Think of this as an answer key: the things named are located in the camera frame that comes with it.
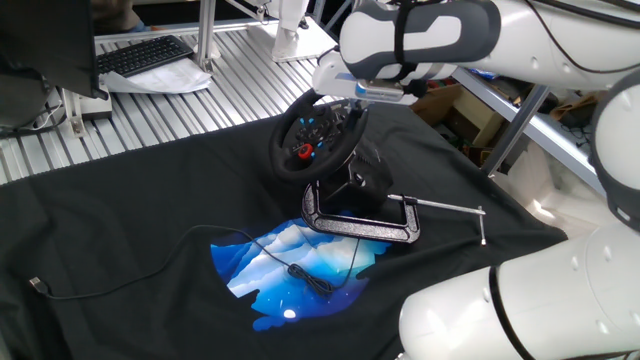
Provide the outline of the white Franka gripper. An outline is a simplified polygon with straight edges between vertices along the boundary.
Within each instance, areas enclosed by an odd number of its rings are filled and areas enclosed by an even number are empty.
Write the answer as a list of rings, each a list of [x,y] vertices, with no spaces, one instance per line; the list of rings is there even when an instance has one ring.
[[[406,94],[400,83],[356,79],[336,51],[328,52],[319,59],[312,87],[321,95],[349,98],[350,119],[360,119],[368,102],[412,105],[418,100],[414,95]]]

